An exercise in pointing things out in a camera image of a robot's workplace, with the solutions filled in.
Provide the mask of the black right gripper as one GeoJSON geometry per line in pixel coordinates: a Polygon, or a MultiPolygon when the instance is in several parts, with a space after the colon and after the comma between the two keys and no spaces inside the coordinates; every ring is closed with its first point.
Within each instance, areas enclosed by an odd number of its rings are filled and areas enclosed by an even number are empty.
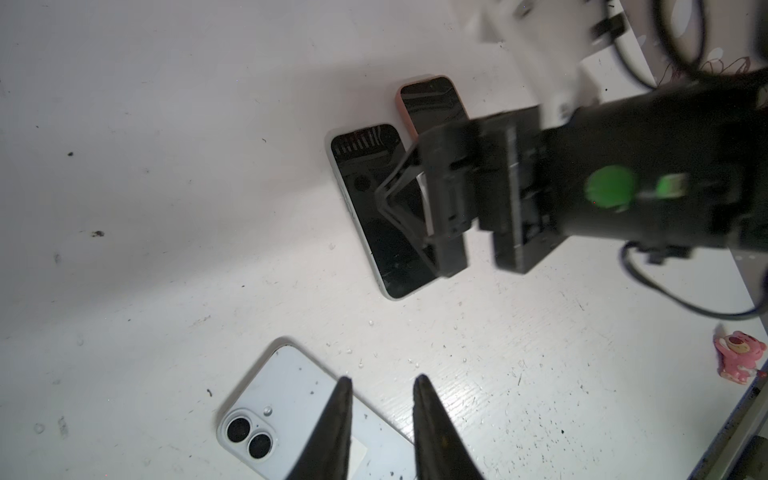
{"type": "Polygon", "coordinates": [[[447,123],[419,136],[375,190],[376,205],[438,276],[467,268],[472,227],[490,233],[498,269],[526,274],[564,240],[545,156],[536,107],[447,123]]]}

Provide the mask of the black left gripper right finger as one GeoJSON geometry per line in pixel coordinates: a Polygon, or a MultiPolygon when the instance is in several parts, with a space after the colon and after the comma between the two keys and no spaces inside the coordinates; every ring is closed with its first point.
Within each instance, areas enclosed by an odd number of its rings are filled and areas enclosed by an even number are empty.
{"type": "Polygon", "coordinates": [[[417,478],[483,479],[430,379],[424,374],[415,379],[413,400],[417,478]]]}

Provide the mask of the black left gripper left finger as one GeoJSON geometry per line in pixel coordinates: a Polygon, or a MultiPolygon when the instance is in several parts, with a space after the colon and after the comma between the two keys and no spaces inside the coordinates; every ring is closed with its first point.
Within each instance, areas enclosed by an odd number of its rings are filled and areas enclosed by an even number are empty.
{"type": "Polygon", "coordinates": [[[341,377],[287,480],[347,479],[353,399],[352,380],[341,377]]]}

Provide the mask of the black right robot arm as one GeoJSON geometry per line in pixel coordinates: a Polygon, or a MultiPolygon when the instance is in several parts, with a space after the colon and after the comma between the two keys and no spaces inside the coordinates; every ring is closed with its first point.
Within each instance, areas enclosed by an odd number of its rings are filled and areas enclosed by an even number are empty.
{"type": "Polygon", "coordinates": [[[525,274],[572,236],[619,240],[632,263],[696,248],[767,248],[767,112],[720,77],[578,108],[546,129],[541,107],[422,133],[377,189],[382,215],[441,277],[467,267],[463,235],[489,232],[499,269],[525,274]]]}

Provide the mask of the pink small object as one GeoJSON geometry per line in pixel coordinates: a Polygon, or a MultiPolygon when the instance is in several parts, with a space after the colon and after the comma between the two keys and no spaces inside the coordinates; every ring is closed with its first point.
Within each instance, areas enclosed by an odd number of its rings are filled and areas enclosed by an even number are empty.
{"type": "Polygon", "coordinates": [[[742,332],[717,337],[714,346],[719,355],[719,375],[729,381],[746,385],[753,377],[765,378],[767,373],[758,368],[758,361],[767,351],[767,345],[742,332]]]}

